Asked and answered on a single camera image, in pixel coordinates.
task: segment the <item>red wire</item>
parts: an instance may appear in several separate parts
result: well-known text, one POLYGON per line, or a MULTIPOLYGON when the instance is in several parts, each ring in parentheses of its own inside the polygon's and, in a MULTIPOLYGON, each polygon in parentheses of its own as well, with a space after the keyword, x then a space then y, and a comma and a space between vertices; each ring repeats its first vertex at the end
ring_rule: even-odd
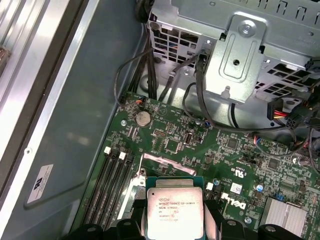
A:
POLYGON ((274 113, 275 113, 276 115, 279 115, 279 116, 282 116, 282 117, 286 117, 286 116, 288 116, 288 114, 287 114, 287 113, 280 112, 280 111, 274 111, 274 113))

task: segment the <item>motherboard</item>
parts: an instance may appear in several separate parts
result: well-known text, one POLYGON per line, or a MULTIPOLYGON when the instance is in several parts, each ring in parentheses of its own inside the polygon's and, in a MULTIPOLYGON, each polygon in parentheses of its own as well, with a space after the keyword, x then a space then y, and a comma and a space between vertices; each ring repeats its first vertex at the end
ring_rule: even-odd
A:
MULTIPOLYGON (((108 228, 130 179, 143 168, 147 177, 203 176, 204 198, 216 200, 225 218, 254 231, 279 206, 295 213, 295 234, 320 240, 320 177, 310 167, 308 150, 271 157, 257 149, 252 134, 215 129, 182 109, 134 93, 125 101, 136 104, 116 110, 73 229, 85 223, 108 228)), ((275 155, 290 152, 264 138, 259 145, 275 155)))

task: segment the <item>green circuit board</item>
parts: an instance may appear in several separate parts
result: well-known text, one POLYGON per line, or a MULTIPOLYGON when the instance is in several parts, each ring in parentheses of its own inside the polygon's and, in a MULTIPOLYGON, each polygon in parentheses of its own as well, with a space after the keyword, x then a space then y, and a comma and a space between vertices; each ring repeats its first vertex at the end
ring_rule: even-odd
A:
MULTIPOLYGON (((126 96, 127 103, 140 99, 141 96, 134 93, 126 96)), ((288 152, 287 146, 267 139, 260 140, 259 144, 272 154, 288 152)), ((251 223, 246 225, 252 230, 257 230, 260 225, 268 197, 295 204, 307 211, 302 237, 320 240, 320 179, 312 168, 299 164, 306 159, 305 155, 296 153, 270 158, 256 148, 250 134, 225 132, 199 124, 186 116, 182 109, 149 98, 145 98, 143 104, 117 109, 78 219, 84 215, 85 199, 92 194, 105 147, 134 156, 132 175, 138 169, 141 155, 148 154, 173 161, 180 167, 146 158, 142 167, 147 176, 189 176, 193 170, 197 176, 204 177, 205 185, 215 182, 213 188, 218 194, 213 195, 214 189, 207 190, 205 197, 218 196, 225 218, 242 222, 250 218, 251 223), (145 127, 136 121, 137 114, 142 111, 151 118, 145 127), (263 186, 262 192, 257 191, 257 185, 263 186)))

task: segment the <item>ram slot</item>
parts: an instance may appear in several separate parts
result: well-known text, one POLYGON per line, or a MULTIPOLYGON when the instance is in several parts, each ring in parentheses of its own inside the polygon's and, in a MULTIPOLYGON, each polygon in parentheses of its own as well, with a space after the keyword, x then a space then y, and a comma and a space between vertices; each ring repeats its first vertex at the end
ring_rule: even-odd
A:
POLYGON ((92 203, 89 205, 89 209, 84 218, 84 221, 83 221, 84 224, 91 224, 95 219, 94 215, 97 214, 97 208, 100 206, 101 199, 104 196, 103 193, 104 193, 104 188, 106 186, 106 183, 110 181, 109 179, 112 173, 112 169, 114 168, 114 165, 116 163, 115 161, 116 157, 117 156, 113 153, 106 157, 103 168, 100 172, 100 176, 97 179, 97 182, 95 184, 95 188, 91 197, 92 203))
POLYGON ((121 174, 118 179, 117 185, 114 185, 114 188, 111 190, 111 196, 109 198, 109 203, 106 204, 104 209, 104 217, 100 222, 100 225, 103 229, 108 229, 113 222, 113 219, 116 217, 117 212, 120 210, 119 201, 122 193, 125 190, 126 184, 129 183, 131 179, 131 166, 132 161, 126 160, 122 168, 121 174))
POLYGON ((104 183, 100 201, 98 202, 97 209, 93 217, 93 224, 99 224, 99 221, 104 213, 105 205, 108 202, 109 195, 111 194, 112 186, 115 182, 117 182, 117 177, 119 175, 119 172, 121 171, 123 163, 124 161, 120 158, 117 158, 117 160, 114 160, 113 162, 110 174, 104 183))

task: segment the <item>gray case wall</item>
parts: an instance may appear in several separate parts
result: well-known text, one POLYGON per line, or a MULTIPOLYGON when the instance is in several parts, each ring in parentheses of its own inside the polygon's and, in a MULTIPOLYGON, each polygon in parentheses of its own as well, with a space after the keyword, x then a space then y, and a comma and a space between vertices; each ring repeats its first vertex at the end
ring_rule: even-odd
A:
POLYGON ((134 6, 99 1, 1 240, 56 240, 69 232, 116 107, 115 73, 141 49, 134 6), (42 197, 27 205, 41 166, 50 164, 42 197))

